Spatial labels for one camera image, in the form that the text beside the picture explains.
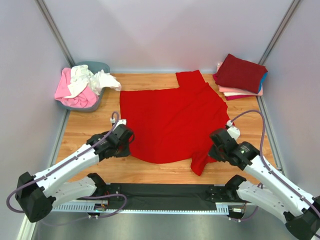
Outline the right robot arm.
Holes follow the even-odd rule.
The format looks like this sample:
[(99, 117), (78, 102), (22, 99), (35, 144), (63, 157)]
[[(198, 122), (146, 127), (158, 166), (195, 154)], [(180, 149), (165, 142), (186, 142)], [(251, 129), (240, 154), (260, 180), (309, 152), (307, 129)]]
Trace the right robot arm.
[(210, 134), (213, 145), (208, 155), (228, 162), (253, 176), (263, 189), (235, 175), (227, 183), (225, 196), (231, 202), (250, 202), (281, 220), (298, 240), (310, 240), (320, 229), (320, 198), (304, 191), (277, 171), (249, 142), (237, 143), (240, 131), (220, 128)]

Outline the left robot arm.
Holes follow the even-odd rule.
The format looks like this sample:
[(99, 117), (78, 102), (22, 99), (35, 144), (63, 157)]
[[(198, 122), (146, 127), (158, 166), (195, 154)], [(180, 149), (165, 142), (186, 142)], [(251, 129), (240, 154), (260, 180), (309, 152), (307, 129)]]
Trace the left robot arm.
[(6, 199), (9, 210), (25, 214), (31, 223), (44, 219), (53, 208), (75, 199), (99, 201), (117, 198), (126, 206), (128, 198), (122, 193), (105, 194), (105, 182), (96, 173), (69, 182), (84, 169), (112, 157), (128, 156), (134, 132), (125, 124), (113, 124), (111, 130), (94, 134), (77, 151), (59, 163), (34, 175), (25, 172), (18, 178), (16, 189)]

